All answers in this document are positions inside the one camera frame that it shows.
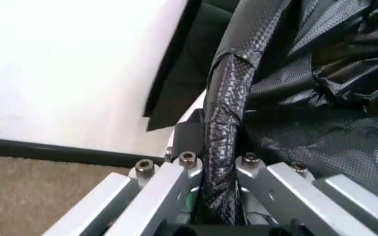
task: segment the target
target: carbon fiber pattern fabric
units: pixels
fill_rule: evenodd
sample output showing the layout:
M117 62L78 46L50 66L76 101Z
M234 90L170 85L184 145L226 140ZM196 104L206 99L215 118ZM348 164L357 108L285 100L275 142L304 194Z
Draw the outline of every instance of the carbon fiber pattern fabric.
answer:
M211 68L196 223L246 224L234 167L242 127L261 158L302 160L378 194L378 118L363 112L378 101L378 0L241 0Z
M327 8L304 36L295 39L289 56L292 57L299 51L319 47L321 43L334 38L335 33L344 32L345 28L350 27L348 24L362 17L364 10L369 6L370 0L336 1Z
M307 55L252 85L249 99L278 102L314 86L311 55Z
M267 164L305 163L316 177L344 174L378 195L378 117L342 109L247 113L244 129Z

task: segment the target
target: hex socket bolt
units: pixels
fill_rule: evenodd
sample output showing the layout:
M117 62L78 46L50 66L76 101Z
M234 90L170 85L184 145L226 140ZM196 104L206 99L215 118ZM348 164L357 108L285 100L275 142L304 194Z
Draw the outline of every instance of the hex socket bolt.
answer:
M196 154L192 151L184 151L179 155L179 165L186 169L196 167Z
M154 162L149 159L142 159L135 164L137 177L149 178L154 175Z
M243 155L242 163L249 167L256 167L259 165L260 159L253 152L248 152Z
M299 161L293 161L291 163L291 168L297 172L299 175L301 175L303 178L307 176L307 166Z

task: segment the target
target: black fabric cover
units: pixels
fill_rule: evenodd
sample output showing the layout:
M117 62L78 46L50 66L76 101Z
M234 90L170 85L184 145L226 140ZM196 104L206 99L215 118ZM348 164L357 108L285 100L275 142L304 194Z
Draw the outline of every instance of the black fabric cover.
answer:
M243 128L266 164L300 161L315 177L342 173L378 195L378 117L286 107L247 113Z
M241 130L262 158L302 156L316 175L346 174L378 194L378 118L366 113L378 102L378 0L241 0L207 85L196 222L246 224L234 167Z

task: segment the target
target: white wall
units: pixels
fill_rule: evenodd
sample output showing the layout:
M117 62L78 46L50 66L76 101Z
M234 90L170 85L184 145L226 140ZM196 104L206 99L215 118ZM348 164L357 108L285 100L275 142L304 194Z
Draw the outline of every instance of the white wall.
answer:
M0 0L0 139L163 155L145 102L187 0Z

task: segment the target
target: beige carpet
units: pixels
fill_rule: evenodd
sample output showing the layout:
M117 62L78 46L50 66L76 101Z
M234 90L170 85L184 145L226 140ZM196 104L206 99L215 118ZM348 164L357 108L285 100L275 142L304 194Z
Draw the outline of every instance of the beige carpet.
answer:
M111 172L128 169L0 157L0 236L41 235Z

